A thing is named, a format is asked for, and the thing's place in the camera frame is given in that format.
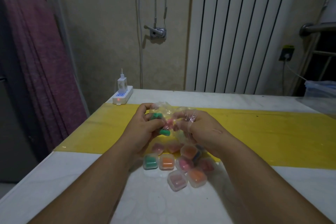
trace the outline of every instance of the curtain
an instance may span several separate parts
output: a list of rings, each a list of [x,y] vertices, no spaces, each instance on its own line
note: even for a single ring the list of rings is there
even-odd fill
[[[46,0],[4,0],[20,66],[52,151],[86,119],[72,66]]]

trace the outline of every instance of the beige wall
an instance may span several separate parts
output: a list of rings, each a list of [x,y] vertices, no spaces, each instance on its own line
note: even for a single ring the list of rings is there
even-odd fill
[[[295,46],[292,60],[288,65],[294,71],[300,71],[301,64],[305,60],[305,48],[303,40],[299,37],[300,27],[307,23],[316,23],[325,0],[294,0],[288,16],[287,26],[284,30],[281,45],[279,47],[279,59],[281,47],[285,44]],[[282,95],[282,67],[283,62],[275,61],[269,80],[266,84],[264,93],[267,95]],[[288,68],[285,68],[285,95],[291,95],[297,81]]]
[[[123,68],[128,85],[140,88],[135,0],[61,0],[77,75],[90,112],[114,93]],[[183,90],[190,0],[167,0],[167,40],[149,40],[142,29],[143,88]],[[154,0],[141,0],[141,24],[153,26]],[[163,26],[164,0],[157,0]]]

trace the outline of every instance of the white table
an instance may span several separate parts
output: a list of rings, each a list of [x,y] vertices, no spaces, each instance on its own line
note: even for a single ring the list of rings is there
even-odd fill
[[[162,90],[134,90],[128,103],[167,101],[174,106],[315,112],[292,97]],[[65,190],[99,154],[53,152],[0,200],[0,223],[24,224]],[[246,214],[222,164],[220,172],[198,189],[188,184],[173,192],[169,172],[135,169],[112,223],[242,223]],[[336,222],[336,171],[294,167],[274,169]]]

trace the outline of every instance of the radiator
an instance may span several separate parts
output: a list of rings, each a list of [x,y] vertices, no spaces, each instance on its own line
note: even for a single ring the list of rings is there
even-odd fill
[[[192,0],[185,89],[262,94],[293,0]]]

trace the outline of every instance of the yellow table runner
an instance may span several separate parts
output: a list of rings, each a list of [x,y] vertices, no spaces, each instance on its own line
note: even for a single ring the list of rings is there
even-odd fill
[[[103,104],[55,151],[103,154],[121,136],[137,107]],[[336,120],[324,114],[198,109],[215,117],[272,166],[336,169]],[[149,149],[154,142],[169,139],[159,136]]]

